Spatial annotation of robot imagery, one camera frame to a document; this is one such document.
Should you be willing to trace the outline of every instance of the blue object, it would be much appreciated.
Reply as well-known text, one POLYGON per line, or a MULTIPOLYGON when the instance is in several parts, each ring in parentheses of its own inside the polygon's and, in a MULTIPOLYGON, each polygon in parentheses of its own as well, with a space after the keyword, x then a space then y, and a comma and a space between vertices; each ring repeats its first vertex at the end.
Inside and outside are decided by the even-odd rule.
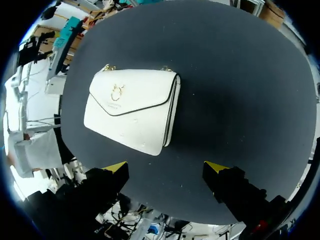
POLYGON ((149 227, 149 229, 148 229, 148 232, 147 232, 147 234, 155 234, 155 235, 157 235, 158 234, 158 228, 156 227, 156 226, 150 226, 149 227))
POLYGON ((80 19, 74 16, 70 17, 65 26, 61 29, 60 36, 55 39, 53 46, 57 48, 63 47, 68 42, 68 39, 72 35, 73 29, 77 27, 79 22, 80 19))

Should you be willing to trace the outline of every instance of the workbench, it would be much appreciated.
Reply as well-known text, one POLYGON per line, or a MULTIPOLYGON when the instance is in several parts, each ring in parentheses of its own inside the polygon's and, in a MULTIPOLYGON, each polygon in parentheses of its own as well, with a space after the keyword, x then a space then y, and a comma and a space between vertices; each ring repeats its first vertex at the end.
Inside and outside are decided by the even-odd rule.
POLYGON ((217 225, 236 219, 202 179, 204 161, 241 168, 268 200, 288 198, 307 165, 315 124, 313 77, 299 50, 256 16, 209 1, 142 5, 94 26, 74 55, 61 109, 63 140, 84 166, 127 161, 123 194, 178 219, 217 225), (172 139, 160 155, 84 126, 90 83, 106 64, 180 74, 172 139))

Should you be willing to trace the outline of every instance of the white cloth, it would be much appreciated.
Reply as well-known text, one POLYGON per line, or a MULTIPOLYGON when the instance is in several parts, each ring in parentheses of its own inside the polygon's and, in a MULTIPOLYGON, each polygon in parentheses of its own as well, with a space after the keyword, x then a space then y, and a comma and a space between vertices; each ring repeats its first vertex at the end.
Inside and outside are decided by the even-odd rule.
POLYGON ((14 158, 14 167, 22 178, 32 177, 32 169, 62 167, 55 131, 34 135, 30 140, 19 141, 19 133, 9 135, 9 152, 14 158))

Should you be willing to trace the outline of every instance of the wire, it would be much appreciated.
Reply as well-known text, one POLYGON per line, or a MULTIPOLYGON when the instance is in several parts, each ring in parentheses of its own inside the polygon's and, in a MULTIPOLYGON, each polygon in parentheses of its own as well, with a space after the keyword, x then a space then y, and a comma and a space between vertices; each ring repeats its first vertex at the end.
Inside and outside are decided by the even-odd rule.
POLYGON ((62 16, 62 15, 60 15, 60 14, 55 13, 54 15, 57 16, 57 17, 59 17, 59 18, 65 19, 65 20, 69 20, 69 18, 67 18, 67 17, 65 17, 65 16, 62 16))
POLYGON ((184 226, 184 227, 181 229, 181 231, 184 230, 187 226, 190 226, 190 227, 191 227, 191 229, 188 230, 188 232, 190 232, 190 231, 194 228, 194 227, 191 225, 191 223, 189 222, 186 226, 184 226))
POLYGON ((148 208, 146 207, 145 209, 142 209, 142 210, 138 211, 136 214, 140 214, 140 213, 144 212, 144 211, 147 210, 147 209, 148 209, 148 208))
POLYGON ((48 124, 50 126, 54 126, 53 124, 51 123, 48 123, 48 122, 45 122, 45 121, 37 121, 37 120, 34 120, 34 121, 27 121, 28 123, 40 123, 40 124, 48 124))
POLYGON ((56 116, 56 117, 47 117, 47 118, 42 118, 42 119, 37 119, 34 121, 42 121, 42 120, 50 120, 50 119, 60 119, 60 116, 56 116))
POLYGON ((35 95, 37 95, 38 93, 40 93, 40 90, 37 91, 35 94, 33 94, 31 97, 29 97, 29 98, 27 99, 27 101, 29 101, 29 100, 32 99, 35 95))
POLYGON ((104 235, 106 235, 106 232, 109 231, 112 228, 113 224, 111 223, 110 227, 108 227, 107 230, 104 231, 104 235))
POLYGON ((46 65, 40 71, 37 71, 36 73, 32 73, 29 76, 37 75, 37 74, 43 72, 47 68, 48 63, 50 63, 50 62, 47 61, 46 65))

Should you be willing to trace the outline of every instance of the cable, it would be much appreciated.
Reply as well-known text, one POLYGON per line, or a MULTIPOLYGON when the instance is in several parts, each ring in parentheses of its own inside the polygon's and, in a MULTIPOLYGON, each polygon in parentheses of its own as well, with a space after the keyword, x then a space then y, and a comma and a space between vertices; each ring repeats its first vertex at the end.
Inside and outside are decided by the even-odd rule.
POLYGON ((141 219, 142 219, 142 214, 140 215, 140 219, 136 222, 136 224, 134 225, 134 227, 133 227, 133 231, 130 233, 130 236, 128 237, 128 239, 130 239, 131 238, 131 235, 135 232, 135 230, 137 229, 137 225, 138 225, 138 223, 141 221, 141 219))
POLYGON ((54 126, 53 124, 51 123, 48 123, 48 122, 45 122, 45 121, 37 121, 37 120, 34 120, 34 121, 27 121, 28 123, 40 123, 40 124, 48 124, 50 126, 54 126))
POLYGON ((34 121, 42 121, 42 120, 50 120, 50 119, 60 119, 60 116, 56 117, 47 117, 47 118, 42 118, 42 119, 37 119, 37 120, 28 120, 27 122, 34 122, 34 121))
POLYGON ((47 68, 48 63, 50 63, 50 62, 47 61, 46 65, 45 65, 40 71, 38 71, 38 72, 36 72, 36 73, 32 73, 32 74, 30 74, 29 76, 37 75, 37 74, 43 72, 43 71, 47 68))
POLYGON ((142 209, 142 210, 138 211, 137 214, 140 214, 140 213, 144 212, 144 211, 147 210, 147 209, 148 209, 148 208, 146 207, 145 209, 142 209))
POLYGON ((62 16, 62 15, 60 15, 60 14, 55 13, 54 15, 57 16, 57 17, 59 17, 59 18, 65 19, 65 20, 69 20, 69 18, 67 18, 67 17, 65 17, 65 16, 62 16))
POLYGON ((190 227, 191 227, 191 229, 188 230, 188 232, 190 232, 190 231, 194 228, 194 227, 191 225, 191 223, 189 222, 187 225, 185 225, 185 226, 181 229, 181 231, 184 230, 187 226, 190 226, 190 227))

